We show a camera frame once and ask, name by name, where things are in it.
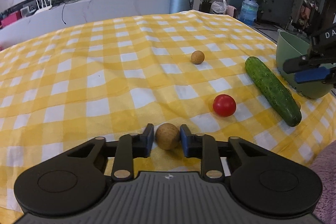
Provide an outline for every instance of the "silver screw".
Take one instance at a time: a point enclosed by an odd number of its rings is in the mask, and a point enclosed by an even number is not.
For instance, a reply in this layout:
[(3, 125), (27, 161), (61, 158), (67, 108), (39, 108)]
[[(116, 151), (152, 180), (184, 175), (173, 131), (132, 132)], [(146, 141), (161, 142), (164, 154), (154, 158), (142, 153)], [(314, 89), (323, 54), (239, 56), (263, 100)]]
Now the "silver screw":
[(125, 179), (128, 178), (131, 175), (131, 173), (127, 170), (117, 170), (114, 172), (114, 176), (118, 179)]
[(223, 173), (218, 170), (210, 170), (206, 172), (206, 176), (210, 179), (219, 179), (222, 175)]

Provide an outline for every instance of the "black circular joint cover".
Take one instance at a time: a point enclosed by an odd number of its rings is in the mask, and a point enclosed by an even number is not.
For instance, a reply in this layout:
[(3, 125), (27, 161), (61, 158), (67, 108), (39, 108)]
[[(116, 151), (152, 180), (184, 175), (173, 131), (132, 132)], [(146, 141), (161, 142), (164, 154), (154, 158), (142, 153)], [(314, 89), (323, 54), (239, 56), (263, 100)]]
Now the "black circular joint cover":
[(256, 157), (230, 178), (233, 195), (247, 208), (271, 217), (294, 217), (314, 210), (322, 182), (309, 168), (280, 157)]
[(43, 162), (19, 175), (14, 194), (24, 212), (71, 215), (93, 206), (104, 195), (105, 177), (97, 168), (77, 158), (66, 162)]

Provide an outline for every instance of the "gray cabinet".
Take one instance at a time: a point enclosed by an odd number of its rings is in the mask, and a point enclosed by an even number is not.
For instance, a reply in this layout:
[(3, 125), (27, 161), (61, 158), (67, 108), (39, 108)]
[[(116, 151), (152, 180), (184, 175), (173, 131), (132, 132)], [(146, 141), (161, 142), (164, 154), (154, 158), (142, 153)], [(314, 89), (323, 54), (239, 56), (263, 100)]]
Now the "gray cabinet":
[(294, 0), (267, 0), (262, 5), (264, 11), (261, 20), (286, 25), (292, 14)]

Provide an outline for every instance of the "cucumber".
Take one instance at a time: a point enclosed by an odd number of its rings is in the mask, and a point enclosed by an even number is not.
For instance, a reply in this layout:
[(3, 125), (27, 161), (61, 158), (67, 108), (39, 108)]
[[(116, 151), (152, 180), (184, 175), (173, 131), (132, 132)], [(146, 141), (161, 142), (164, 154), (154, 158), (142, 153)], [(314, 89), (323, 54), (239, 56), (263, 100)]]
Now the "cucumber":
[(248, 76), (266, 97), (269, 104), (290, 127), (297, 126), (302, 119), (300, 109), (291, 93), (267, 66), (257, 57), (251, 56), (245, 62)]

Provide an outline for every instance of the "pink box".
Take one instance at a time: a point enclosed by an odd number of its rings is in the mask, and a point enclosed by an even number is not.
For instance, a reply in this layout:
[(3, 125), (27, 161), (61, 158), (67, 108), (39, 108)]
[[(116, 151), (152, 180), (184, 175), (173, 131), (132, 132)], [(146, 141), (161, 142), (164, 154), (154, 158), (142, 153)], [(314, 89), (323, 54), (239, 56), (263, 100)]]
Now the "pink box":
[(2, 27), (5, 27), (5, 26), (7, 26), (7, 25), (9, 25), (9, 24), (11, 24), (13, 22), (16, 22), (20, 18), (22, 18), (21, 12), (20, 11), (16, 11), (16, 12), (10, 14), (5, 19), (1, 20), (1, 25), (2, 25)]

